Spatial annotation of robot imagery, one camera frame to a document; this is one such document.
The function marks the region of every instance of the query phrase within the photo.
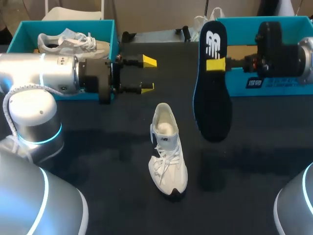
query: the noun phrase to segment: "new balance logo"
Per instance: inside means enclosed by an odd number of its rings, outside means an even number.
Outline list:
[[[220,58],[220,48],[221,48],[221,39],[217,33],[212,33],[211,31],[207,31],[206,33],[206,45],[205,48],[206,54],[211,56],[214,59]]]

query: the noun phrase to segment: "white sneaker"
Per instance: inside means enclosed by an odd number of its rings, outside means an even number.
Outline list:
[[[188,173],[182,154],[178,127],[170,106],[158,104],[150,126],[153,154],[149,171],[158,189],[179,196],[187,186]]]
[[[87,58],[107,58],[110,52],[110,43],[97,41],[83,33],[75,33],[68,28],[57,36],[38,35],[38,49],[40,53],[76,55],[81,61]]]

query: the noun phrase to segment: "black table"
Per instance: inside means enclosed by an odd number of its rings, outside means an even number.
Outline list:
[[[228,138],[211,144],[192,112],[198,45],[129,44],[158,69],[125,68],[124,83],[154,81],[142,95],[123,94],[109,106],[58,102],[66,145],[42,167],[76,186],[89,206],[88,235],[276,235],[279,190],[313,161],[313,96],[233,98]],[[186,196],[166,200],[154,185],[149,127],[167,102],[176,117],[188,168]],[[9,128],[0,117],[3,130]]]

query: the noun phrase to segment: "blue box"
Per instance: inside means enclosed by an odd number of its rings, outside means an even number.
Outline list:
[[[66,28],[74,32],[91,34],[96,40],[110,43],[109,59],[116,57],[119,51],[114,20],[103,21],[22,21],[13,37],[7,53],[33,53],[37,49],[40,33],[59,35]],[[55,96],[56,100],[98,99],[98,94],[78,94],[73,97]]]
[[[254,39],[261,22],[279,21],[282,27],[283,43],[297,44],[304,37],[313,36],[313,24],[308,17],[240,17],[218,18],[227,30],[229,46],[256,45]],[[226,73],[226,85],[230,96],[300,95],[313,94],[313,84],[302,86],[297,78],[265,78],[261,88],[246,89],[249,78],[256,73],[244,73],[233,68]]]

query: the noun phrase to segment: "shoe sole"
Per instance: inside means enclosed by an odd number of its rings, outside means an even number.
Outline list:
[[[211,44],[218,45],[220,50],[211,53]],[[232,104],[226,88],[225,71],[207,71],[207,60],[215,57],[224,58],[227,55],[227,33],[225,26],[219,21],[207,22],[200,33],[199,39],[199,67],[193,96],[193,111],[198,129],[202,136],[210,142],[224,140],[231,127]]]

